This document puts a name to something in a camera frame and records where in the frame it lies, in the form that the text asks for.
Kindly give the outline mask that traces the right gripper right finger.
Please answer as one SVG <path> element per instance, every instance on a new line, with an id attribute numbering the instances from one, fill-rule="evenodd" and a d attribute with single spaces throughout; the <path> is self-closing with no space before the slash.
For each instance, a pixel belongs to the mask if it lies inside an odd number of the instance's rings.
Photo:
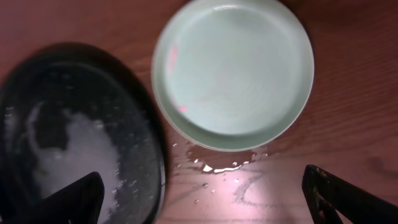
<path id="1" fill-rule="evenodd" d="M 397 206 L 315 166 L 307 165 L 302 190 L 314 224 L 397 223 Z"/>

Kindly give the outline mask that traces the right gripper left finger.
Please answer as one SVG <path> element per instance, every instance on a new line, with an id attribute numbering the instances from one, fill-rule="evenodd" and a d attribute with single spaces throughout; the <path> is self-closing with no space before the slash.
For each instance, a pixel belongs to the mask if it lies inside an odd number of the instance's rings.
<path id="1" fill-rule="evenodd" d="M 3 224 L 97 224 L 103 199 L 103 180 L 91 172 Z"/>

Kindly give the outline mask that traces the mint plate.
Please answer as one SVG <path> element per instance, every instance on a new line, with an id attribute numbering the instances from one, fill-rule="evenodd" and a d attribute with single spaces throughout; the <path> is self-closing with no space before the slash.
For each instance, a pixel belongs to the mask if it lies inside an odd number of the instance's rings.
<path id="1" fill-rule="evenodd" d="M 154 54 L 171 45 L 199 62 L 177 64 L 178 83 L 188 85 L 236 81 L 240 72 L 251 78 L 272 74 L 265 84 L 279 84 L 299 67 L 290 64 L 294 54 L 312 48 L 301 22 L 279 1 L 191 1 L 168 21 Z"/>
<path id="2" fill-rule="evenodd" d="M 314 60 L 311 47 L 294 54 L 295 73 L 279 84 L 266 85 L 267 74 L 251 78 L 238 73 L 210 84 L 179 84 L 177 64 L 199 62 L 171 45 L 158 48 L 152 64 L 152 87 L 166 120 L 183 137 L 207 149 L 238 152 L 267 144 L 299 117 L 312 90 Z"/>

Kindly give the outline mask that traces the round black tray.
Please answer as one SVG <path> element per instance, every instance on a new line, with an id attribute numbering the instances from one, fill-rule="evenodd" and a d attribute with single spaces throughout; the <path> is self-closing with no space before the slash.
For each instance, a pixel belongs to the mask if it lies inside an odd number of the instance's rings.
<path id="1" fill-rule="evenodd" d="M 164 137 L 133 72 L 97 47 L 44 47 L 1 84 L 1 220 L 85 175 L 104 183 L 100 223 L 155 223 L 165 196 Z"/>

